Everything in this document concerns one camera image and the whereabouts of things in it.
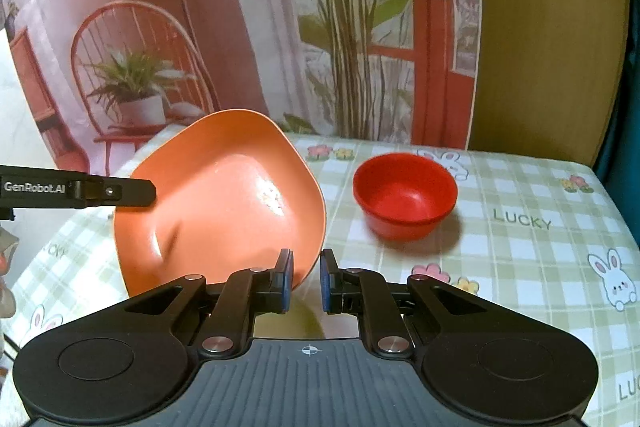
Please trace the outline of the teal curtain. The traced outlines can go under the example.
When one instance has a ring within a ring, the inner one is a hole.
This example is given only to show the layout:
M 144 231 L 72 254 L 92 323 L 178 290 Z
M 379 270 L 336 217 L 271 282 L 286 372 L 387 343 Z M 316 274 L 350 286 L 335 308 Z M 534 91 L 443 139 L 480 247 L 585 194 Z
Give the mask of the teal curtain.
M 594 165 L 632 236 L 639 236 L 639 0 L 629 0 L 628 31 L 617 94 Z

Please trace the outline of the wooden headboard panel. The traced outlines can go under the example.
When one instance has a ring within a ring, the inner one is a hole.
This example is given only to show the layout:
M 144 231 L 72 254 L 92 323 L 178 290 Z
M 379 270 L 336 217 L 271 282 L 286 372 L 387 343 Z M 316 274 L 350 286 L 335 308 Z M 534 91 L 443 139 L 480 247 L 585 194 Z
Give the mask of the wooden headboard panel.
M 628 16 L 629 0 L 483 0 L 470 147 L 592 165 Z

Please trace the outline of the small red bowl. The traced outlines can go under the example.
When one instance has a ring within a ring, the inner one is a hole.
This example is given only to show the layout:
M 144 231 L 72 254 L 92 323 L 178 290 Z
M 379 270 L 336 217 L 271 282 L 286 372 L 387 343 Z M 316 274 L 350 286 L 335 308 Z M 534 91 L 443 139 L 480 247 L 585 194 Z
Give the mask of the small red bowl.
M 389 153 L 363 161 L 352 177 L 352 194 L 376 236 L 413 242 L 424 239 L 452 213 L 458 186 L 434 160 Z

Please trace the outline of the printed room scene tapestry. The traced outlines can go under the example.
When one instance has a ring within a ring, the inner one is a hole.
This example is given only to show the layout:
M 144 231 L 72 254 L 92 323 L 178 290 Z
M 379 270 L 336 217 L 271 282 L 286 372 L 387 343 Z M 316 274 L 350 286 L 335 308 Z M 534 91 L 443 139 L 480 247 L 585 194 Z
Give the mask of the printed room scene tapestry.
M 1 0 L 53 164 L 111 173 L 221 109 L 286 132 L 463 148 L 482 0 Z

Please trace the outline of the orange square plate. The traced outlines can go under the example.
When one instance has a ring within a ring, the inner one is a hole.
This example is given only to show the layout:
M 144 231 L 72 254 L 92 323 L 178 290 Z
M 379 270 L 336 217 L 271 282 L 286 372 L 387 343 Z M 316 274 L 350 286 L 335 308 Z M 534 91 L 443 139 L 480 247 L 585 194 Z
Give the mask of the orange square plate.
M 210 114 L 154 150 L 132 173 L 156 187 L 152 206 L 118 208 L 114 237 L 129 296 L 188 274 L 220 283 L 294 255 L 293 284 L 316 264 L 326 203 L 295 146 L 249 109 Z

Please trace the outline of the green square plate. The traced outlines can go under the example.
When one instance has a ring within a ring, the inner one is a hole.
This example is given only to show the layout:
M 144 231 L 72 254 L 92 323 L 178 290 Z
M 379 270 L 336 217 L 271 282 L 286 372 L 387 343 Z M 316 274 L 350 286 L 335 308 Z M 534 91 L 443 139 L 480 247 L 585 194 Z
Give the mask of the green square plate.
M 303 299 L 293 295 L 288 312 L 265 313 L 256 317 L 253 336 L 269 339 L 321 339 L 324 334 L 314 311 Z

